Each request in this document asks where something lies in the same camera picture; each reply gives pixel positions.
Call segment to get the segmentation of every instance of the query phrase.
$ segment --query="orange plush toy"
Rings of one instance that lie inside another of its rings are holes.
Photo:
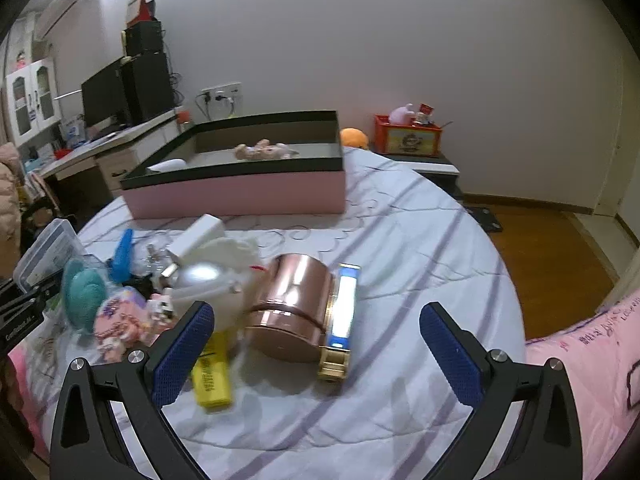
[[[340,140],[343,146],[352,148],[369,149],[369,137],[356,128],[345,128],[340,131]]]

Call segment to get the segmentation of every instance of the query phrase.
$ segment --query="copper cylinder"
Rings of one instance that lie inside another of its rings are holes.
[[[255,304],[246,314],[246,338],[270,357],[317,361],[333,277],[306,254],[281,254],[268,266]]]

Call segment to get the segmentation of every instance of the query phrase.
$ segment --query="metal screw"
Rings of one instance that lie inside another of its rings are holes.
[[[70,366],[73,371],[77,372],[80,368],[84,366],[84,359],[82,359],[81,357],[74,359],[73,361],[71,361]]]
[[[144,358],[145,358],[145,353],[142,350],[134,350],[129,354],[129,357],[128,357],[129,362],[133,364],[139,363]]]
[[[491,350],[489,352],[489,355],[491,356],[491,359],[498,363],[503,363],[509,358],[507,352],[505,352],[504,350],[500,350],[499,348]]]
[[[553,370],[556,370],[558,372],[564,368],[562,361],[560,359],[556,359],[555,357],[549,359],[549,366],[551,366]]]

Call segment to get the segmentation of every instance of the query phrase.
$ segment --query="blue gripper pad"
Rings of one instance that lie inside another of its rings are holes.
[[[420,334],[459,402],[476,409],[484,394],[481,371],[431,304],[420,313]]]
[[[154,370],[151,398],[158,408],[175,402],[184,381],[213,333],[213,309],[200,305]]]

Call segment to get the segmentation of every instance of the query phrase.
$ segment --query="round table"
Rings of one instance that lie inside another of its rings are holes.
[[[420,337],[418,314],[430,301],[439,301],[485,348],[502,348],[514,361],[524,360],[513,284],[464,208],[429,180],[382,156],[347,148],[345,168],[347,203],[341,215],[223,218],[227,235],[255,238],[265,260],[306,253],[332,269],[340,262],[359,265],[362,274],[351,365],[340,394],[316,380],[317,366],[243,349],[230,362],[232,407],[207,412],[188,386],[164,407],[211,478],[423,478],[469,413]],[[118,198],[79,237],[86,252],[105,260],[126,228],[134,229],[136,243],[147,244],[175,237],[194,220],[134,221]],[[41,344],[47,337],[52,349],[40,352],[29,367],[45,439],[66,365],[79,355],[97,359],[94,342],[60,323],[45,323],[34,336]],[[53,372],[52,358],[43,353],[54,355]],[[140,472],[155,477],[124,410],[116,410],[116,418]],[[505,428],[483,468],[496,465],[513,421]]]

